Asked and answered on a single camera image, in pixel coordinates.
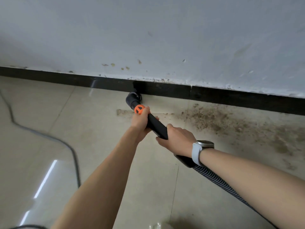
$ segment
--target tile floor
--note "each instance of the tile floor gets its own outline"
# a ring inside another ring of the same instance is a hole
[[[110,153],[132,115],[126,92],[1,76],[0,89],[17,122],[74,147],[82,181]],[[164,124],[186,128],[197,139],[215,142],[219,150],[305,179],[304,116],[159,96],[143,100]],[[23,219],[50,227],[77,188],[70,151],[11,124],[2,99],[0,126],[0,228]],[[151,133],[138,147],[114,228],[148,229],[158,221],[170,221],[175,229],[272,228],[182,165]]]

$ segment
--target person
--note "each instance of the person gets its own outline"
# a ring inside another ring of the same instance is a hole
[[[114,150],[74,193],[52,229],[113,227],[137,145],[146,128],[149,107],[134,114]],[[168,140],[156,138],[172,153],[191,157],[194,135],[167,125]],[[305,228],[305,181],[273,167],[216,149],[200,153],[200,162],[225,180],[243,199],[279,228]]]

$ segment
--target orange plastic part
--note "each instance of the orange plastic part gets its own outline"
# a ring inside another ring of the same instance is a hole
[[[137,105],[137,106],[135,107],[135,113],[141,115],[144,108],[145,108],[145,106],[142,105],[142,104]]]

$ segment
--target transparent plastic object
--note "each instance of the transparent plastic object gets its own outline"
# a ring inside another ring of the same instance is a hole
[[[174,229],[171,225],[167,223],[157,223],[155,225],[150,225],[149,229]]]

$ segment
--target right hand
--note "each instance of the right hand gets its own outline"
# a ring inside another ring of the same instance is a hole
[[[193,143],[196,142],[194,135],[186,129],[176,128],[171,124],[168,124],[166,127],[168,140],[156,137],[159,145],[167,148],[173,154],[191,158]]]

